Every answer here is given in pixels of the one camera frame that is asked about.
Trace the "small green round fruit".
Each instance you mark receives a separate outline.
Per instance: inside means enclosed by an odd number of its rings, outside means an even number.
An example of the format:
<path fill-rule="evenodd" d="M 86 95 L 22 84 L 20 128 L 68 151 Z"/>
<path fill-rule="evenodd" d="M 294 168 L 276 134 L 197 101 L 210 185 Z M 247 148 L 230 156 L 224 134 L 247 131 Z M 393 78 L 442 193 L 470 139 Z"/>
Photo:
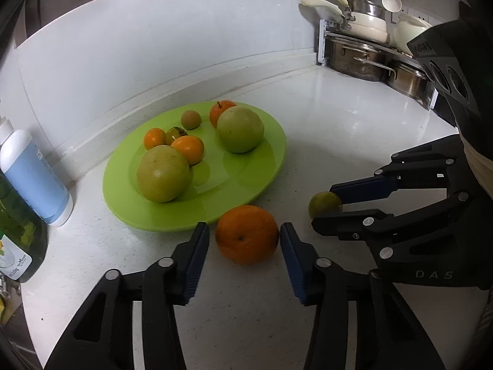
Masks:
<path fill-rule="evenodd" d="M 341 212 L 342 209 L 343 203 L 336 194 L 330 191 L 318 192 L 310 199 L 308 204 L 308 214 L 312 220 Z"/>

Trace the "green dish soap bottle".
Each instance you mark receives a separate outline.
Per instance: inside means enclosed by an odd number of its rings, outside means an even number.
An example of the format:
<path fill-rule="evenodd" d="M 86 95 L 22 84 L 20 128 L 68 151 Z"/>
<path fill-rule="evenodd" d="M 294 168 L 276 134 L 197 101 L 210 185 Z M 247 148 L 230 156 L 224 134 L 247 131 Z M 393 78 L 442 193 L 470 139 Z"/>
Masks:
<path fill-rule="evenodd" d="M 47 226 L 1 174 L 1 274 L 28 281 L 43 263 Z"/>

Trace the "white blue pump bottle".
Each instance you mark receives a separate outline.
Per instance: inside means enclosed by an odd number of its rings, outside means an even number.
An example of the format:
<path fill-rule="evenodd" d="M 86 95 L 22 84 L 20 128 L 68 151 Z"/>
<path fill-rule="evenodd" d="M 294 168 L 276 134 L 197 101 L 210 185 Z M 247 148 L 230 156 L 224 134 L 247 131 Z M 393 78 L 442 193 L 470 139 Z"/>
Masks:
<path fill-rule="evenodd" d="M 48 225 L 60 227 L 70 217 L 74 201 L 54 173 L 33 137 L 1 118 L 1 171 L 33 211 Z"/>

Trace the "orange tangerine with stem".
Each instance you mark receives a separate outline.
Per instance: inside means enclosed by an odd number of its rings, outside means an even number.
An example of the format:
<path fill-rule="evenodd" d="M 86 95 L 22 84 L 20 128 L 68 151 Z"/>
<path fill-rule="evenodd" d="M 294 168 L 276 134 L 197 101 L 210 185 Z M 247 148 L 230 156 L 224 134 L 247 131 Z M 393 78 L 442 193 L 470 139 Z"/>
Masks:
<path fill-rule="evenodd" d="M 216 103 L 211 107 L 209 120 L 210 124 L 215 129 L 217 126 L 218 119 L 220 116 L 229 108 L 235 107 L 236 103 L 231 100 L 220 100 L 216 101 Z"/>

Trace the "small orange tangerine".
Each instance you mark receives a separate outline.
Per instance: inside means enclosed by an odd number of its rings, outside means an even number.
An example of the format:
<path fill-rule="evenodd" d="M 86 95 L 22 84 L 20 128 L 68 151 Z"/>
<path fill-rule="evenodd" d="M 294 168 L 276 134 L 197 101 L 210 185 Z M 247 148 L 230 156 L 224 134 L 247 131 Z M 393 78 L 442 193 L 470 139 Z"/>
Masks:
<path fill-rule="evenodd" d="M 146 150 L 151 150 L 158 145 L 166 144 L 166 132 L 160 128 L 150 129 L 144 136 L 143 145 Z"/>

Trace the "cream ceramic pot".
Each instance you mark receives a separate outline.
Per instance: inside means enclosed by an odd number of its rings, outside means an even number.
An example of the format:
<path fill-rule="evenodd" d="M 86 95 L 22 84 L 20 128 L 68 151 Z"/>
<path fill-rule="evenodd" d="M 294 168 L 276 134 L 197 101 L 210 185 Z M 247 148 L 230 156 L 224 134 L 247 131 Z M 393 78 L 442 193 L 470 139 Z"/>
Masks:
<path fill-rule="evenodd" d="M 398 50 L 411 55 L 407 43 L 431 27 L 432 25 L 423 19 L 401 13 L 398 22 L 393 26 L 393 43 Z"/>

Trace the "green plate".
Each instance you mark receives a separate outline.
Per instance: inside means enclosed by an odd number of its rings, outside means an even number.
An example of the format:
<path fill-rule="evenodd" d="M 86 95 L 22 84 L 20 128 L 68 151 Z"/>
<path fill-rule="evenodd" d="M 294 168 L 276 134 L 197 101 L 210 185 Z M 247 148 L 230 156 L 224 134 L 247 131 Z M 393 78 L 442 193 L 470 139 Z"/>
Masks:
<path fill-rule="evenodd" d="M 126 225 L 144 231 L 187 231 L 197 223 L 218 220 L 226 211 L 248 204 L 274 181 L 283 166 L 287 140 L 282 126 L 269 113 L 254 108 L 264 124 L 260 145 L 245 154 L 226 151 L 210 125 L 210 101 L 192 103 L 157 114 L 129 133 L 106 165 L 103 195 L 112 213 Z M 167 130 L 181 122 L 188 109 L 202 116 L 191 133 L 205 144 L 205 157 L 191 169 L 190 187 L 167 203 L 154 203 L 141 194 L 137 168 L 145 153 L 143 139 L 152 128 Z"/>

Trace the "large green apple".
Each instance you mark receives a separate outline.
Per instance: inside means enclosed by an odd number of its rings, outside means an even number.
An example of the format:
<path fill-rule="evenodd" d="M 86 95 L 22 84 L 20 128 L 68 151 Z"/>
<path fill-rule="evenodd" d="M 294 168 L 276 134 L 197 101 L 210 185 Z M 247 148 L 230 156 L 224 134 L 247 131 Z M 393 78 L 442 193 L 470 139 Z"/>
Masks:
<path fill-rule="evenodd" d="M 226 150 L 243 154 L 255 149 L 263 141 L 264 124 L 250 108 L 234 106 L 219 117 L 216 132 Z"/>

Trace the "large yellow-green apple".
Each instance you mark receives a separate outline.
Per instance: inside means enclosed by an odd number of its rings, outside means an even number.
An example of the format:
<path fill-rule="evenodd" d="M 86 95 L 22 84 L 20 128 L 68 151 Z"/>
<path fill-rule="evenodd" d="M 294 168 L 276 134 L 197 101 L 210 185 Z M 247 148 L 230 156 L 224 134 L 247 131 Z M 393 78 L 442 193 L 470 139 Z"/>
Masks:
<path fill-rule="evenodd" d="M 192 174 L 180 151 L 170 145 L 158 145 L 143 155 L 136 179 L 143 197 L 155 203 L 166 203 L 190 186 Z"/>

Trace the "brown longan fruit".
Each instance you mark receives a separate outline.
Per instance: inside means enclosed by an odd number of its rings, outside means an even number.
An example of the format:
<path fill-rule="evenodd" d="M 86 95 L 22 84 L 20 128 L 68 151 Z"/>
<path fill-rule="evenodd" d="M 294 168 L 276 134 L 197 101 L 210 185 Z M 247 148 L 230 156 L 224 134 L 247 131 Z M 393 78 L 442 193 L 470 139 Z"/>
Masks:
<path fill-rule="evenodd" d="M 187 110 L 181 115 L 182 127 L 186 130 L 198 128 L 202 123 L 201 115 L 195 110 Z"/>

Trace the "steel pot on rack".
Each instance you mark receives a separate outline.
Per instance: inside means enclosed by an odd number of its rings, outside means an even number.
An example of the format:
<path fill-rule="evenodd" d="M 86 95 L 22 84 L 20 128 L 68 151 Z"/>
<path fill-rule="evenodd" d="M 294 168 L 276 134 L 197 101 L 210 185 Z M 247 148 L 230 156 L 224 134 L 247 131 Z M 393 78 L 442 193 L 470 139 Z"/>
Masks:
<path fill-rule="evenodd" d="M 380 48 L 335 36 L 327 37 L 326 43 L 327 65 L 339 73 L 371 82 L 396 77 L 396 71 L 386 65 L 387 54 Z"/>

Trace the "small green persimmon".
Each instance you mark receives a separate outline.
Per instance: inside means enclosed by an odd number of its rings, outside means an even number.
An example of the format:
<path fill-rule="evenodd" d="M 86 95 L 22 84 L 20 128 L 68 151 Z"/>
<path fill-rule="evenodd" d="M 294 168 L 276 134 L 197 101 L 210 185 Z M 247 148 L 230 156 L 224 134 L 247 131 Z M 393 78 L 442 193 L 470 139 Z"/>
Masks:
<path fill-rule="evenodd" d="M 188 133 L 181 127 L 173 126 L 165 132 L 165 143 L 172 145 L 172 143 L 182 136 L 186 136 Z"/>

